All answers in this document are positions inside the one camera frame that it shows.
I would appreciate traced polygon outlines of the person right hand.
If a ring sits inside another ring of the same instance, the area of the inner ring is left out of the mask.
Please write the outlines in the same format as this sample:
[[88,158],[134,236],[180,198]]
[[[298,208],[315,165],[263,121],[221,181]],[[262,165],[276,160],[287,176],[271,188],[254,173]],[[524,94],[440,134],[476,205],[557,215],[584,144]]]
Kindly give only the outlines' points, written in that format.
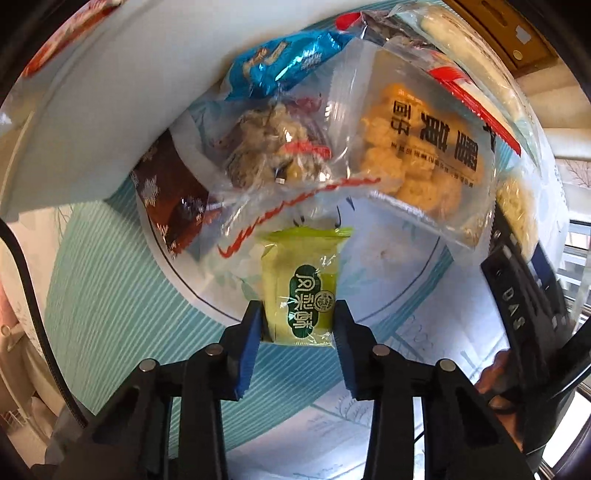
[[506,398],[496,395],[506,376],[511,359],[510,350],[499,351],[495,355],[493,363],[482,371],[475,388],[487,401],[489,408],[495,413],[519,450],[522,451],[523,435],[519,432],[518,415],[515,406]]

